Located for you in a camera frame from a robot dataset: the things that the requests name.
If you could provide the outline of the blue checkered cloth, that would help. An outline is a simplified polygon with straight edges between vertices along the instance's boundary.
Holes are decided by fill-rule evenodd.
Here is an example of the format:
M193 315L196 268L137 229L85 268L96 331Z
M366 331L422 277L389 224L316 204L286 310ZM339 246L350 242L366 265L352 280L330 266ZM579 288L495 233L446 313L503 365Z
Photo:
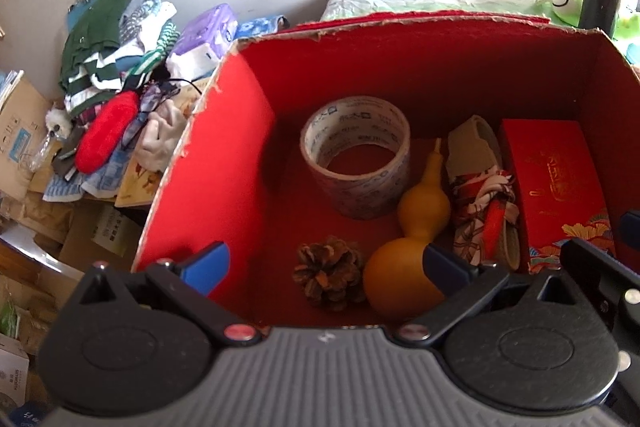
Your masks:
M265 35L277 34L290 28L290 22L284 15L256 17L239 23L235 39L257 38Z

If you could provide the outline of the purple tissue pack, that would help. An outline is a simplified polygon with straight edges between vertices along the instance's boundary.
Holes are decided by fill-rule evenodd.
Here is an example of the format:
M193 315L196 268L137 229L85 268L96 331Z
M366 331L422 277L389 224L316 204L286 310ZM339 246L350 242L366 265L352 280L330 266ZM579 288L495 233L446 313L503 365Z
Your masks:
M221 3L190 20L166 58L171 78L195 80L216 69L230 50L238 20Z

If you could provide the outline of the large red cardboard box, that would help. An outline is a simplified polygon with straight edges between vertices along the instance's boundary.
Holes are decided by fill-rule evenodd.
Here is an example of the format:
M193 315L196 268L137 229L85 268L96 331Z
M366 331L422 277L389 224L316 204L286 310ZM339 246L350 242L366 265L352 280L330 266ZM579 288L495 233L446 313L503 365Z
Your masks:
M394 104L419 172L436 139L473 115L573 119L582 126L612 221L639 204L639 79L599 31L526 17L440 12L316 23L238 43L201 98L164 174L134 269L230 251L217 305L260 326L373 325L366 306L329 311L294 283L297 248L330 236L365 253L396 219L341 216L299 150L326 103L370 95Z

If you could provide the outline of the pile of folded clothes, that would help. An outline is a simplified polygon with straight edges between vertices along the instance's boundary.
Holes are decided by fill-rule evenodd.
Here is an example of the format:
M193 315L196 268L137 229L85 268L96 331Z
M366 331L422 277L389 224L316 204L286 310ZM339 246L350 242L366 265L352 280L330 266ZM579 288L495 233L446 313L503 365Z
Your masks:
M58 84L70 118L86 117L165 60L180 32L165 0L92 0L68 31Z

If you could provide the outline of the brown pine cone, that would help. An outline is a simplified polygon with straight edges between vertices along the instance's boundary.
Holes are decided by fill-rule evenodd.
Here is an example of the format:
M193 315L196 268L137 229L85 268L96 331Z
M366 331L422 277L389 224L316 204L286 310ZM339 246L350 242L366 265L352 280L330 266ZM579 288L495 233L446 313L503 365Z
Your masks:
M323 243L300 246L297 258L292 279L312 305L343 311L366 302L364 258L357 243L329 237Z

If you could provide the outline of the red fuzzy item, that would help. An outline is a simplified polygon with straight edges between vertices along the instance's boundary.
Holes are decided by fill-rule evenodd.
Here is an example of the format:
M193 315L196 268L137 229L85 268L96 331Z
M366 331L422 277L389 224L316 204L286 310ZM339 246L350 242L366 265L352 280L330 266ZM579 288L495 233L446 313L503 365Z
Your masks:
M134 91L122 91L104 105L79 141L75 166L80 173L94 173L106 164L138 109Z

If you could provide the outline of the brown cardboard carton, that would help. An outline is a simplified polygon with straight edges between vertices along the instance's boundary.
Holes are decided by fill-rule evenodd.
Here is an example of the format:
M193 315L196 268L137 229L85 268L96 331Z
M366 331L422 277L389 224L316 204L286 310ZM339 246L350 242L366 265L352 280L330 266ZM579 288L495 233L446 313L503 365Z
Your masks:
M28 167L47 134L51 102L22 70L11 70L1 81L1 193L17 200L25 197L34 175Z

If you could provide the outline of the green frog plush toy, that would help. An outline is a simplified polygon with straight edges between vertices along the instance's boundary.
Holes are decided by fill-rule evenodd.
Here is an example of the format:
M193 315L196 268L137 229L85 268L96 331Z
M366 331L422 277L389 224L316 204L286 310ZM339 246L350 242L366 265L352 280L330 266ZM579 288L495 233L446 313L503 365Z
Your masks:
M584 0L536 0L536 5L551 9L551 13L562 23L577 27L582 15ZM639 13L630 17L617 17L614 25L614 38L617 40L639 37Z

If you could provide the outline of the red gift box gold print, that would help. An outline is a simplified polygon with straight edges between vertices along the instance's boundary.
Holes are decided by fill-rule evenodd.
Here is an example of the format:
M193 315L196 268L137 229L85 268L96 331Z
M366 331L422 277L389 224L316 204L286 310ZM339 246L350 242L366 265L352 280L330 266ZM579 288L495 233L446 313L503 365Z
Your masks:
M506 169L514 176L526 271L557 267L570 239L614 255L602 187L578 122L505 119L499 138Z

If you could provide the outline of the printed packing tape roll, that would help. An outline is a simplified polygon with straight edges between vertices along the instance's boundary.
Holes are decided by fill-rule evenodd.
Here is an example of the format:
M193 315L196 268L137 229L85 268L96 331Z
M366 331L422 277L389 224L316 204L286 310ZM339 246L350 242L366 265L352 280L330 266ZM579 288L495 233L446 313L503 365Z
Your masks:
M351 96L326 104L300 132L300 153L341 215L386 213L409 179L410 127L392 103Z

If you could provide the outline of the yellow gourd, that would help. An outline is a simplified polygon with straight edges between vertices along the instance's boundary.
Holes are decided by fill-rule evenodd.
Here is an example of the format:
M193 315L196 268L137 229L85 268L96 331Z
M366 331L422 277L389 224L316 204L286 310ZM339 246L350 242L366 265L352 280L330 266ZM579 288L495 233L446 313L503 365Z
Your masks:
M442 141L428 154L421 180L397 207L399 239L382 245L363 271L363 289L371 308L390 321L404 321L434 308L444 294L423 271L423 253L448 225L451 204L442 189Z

